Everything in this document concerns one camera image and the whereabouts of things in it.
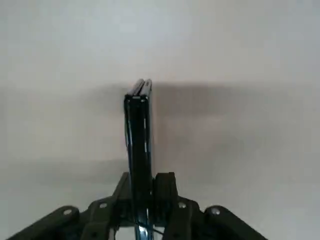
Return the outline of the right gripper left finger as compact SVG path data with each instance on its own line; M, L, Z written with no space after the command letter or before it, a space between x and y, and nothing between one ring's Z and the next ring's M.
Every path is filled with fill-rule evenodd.
M72 205L57 208L9 237L10 240L114 240L129 227L129 173L122 174L113 194L80 211Z

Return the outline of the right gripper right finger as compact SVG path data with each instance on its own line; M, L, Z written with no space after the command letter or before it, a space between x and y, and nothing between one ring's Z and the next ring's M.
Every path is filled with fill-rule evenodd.
M264 240L265 237L221 205L204 211L178 194L173 172L158 173L153 181L153 220L163 227L164 240Z

